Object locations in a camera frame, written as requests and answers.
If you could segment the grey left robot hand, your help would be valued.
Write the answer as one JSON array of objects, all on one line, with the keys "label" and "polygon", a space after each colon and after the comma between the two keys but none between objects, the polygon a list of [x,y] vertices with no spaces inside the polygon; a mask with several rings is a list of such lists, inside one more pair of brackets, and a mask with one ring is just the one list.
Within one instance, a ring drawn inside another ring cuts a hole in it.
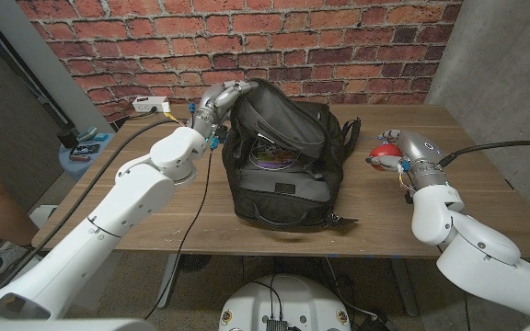
[{"label": "grey left robot hand", "polygon": [[211,85],[202,95],[187,126],[205,139],[209,138],[228,119],[236,100],[257,86],[257,82],[249,81],[227,81]]}]

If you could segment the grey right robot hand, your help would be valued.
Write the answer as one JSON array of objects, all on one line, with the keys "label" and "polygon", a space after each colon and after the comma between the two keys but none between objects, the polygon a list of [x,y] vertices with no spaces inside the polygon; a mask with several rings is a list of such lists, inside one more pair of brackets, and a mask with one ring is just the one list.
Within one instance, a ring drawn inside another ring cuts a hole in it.
[{"label": "grey right robot hand", "polygon": [[439,147],[425,136],[408,130],[388,130],[381,136],[365,161],[380,171],[395,171],[409,177],[409,190],[446,185],[447,179],[438,166],[442,159]]}]

